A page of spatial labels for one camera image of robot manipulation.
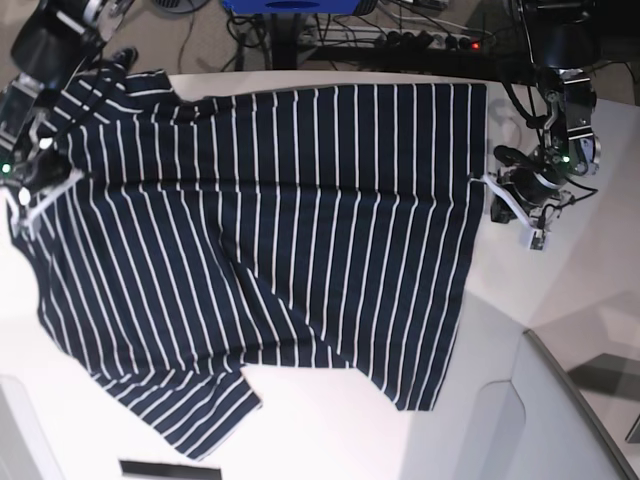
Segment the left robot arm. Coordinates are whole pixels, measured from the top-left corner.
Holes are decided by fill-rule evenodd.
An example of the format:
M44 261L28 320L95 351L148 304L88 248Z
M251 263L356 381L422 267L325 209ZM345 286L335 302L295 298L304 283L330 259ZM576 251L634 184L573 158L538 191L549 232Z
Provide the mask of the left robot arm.
M500 81L526 126L538 137L529 154L499 145L493 154L499 170L486 179L493 191L494 223L519 220L544 231L551 212L579 202L566 191L577 178L594 175L601 146L592 127L597 96L586 72L600 54L594 1L511 1L509 12L526 42L529 76L546 110L526 109L515 94L506 68Z

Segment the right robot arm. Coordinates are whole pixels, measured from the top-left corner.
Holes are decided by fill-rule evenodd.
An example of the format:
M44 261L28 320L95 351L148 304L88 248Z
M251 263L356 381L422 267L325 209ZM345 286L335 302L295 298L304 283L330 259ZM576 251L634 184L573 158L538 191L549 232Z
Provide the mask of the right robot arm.
M267 57L277 69L293 69L298 27L311 14L363 16L373 1L242 1L229 7L233 16L257 20L269 40ZM20 30L11 50L19 74L1 93L1 188L16 222L30 220L82 179L82 173L52 153L38 130L77 73L94 70L126 73L137 59L133 48L112 59L102 56L131 4L128 1L41 1ZM529 83L527 68L514 57L452 50L429 53L408 47L366 49L322 46L316 58L355 60L375 67L425 71L452 77Z

